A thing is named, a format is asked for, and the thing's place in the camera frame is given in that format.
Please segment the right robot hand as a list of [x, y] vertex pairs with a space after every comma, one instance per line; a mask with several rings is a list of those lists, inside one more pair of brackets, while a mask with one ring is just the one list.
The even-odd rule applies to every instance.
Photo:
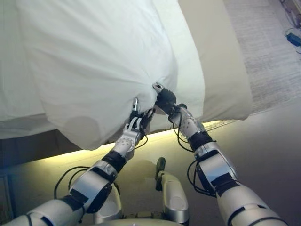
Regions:
[[159, 83], [154, 83], [152, 87], [157, 92], [155, 105], [165, 114], [170, 115], [173, 112], [176, 104], [175, 94]]

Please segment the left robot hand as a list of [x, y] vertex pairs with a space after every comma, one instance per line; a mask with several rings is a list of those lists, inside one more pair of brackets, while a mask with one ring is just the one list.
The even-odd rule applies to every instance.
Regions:
[[138, 98], [135, 97], [128, 122], [123, 129], [123, 135], [134, 140], [136, 143], [145, 136], [145, 130], [149, 126], [156, 111], [154, 108], [151, 108], [143, 113], [140, 113], [139, 109], [139, 101]]

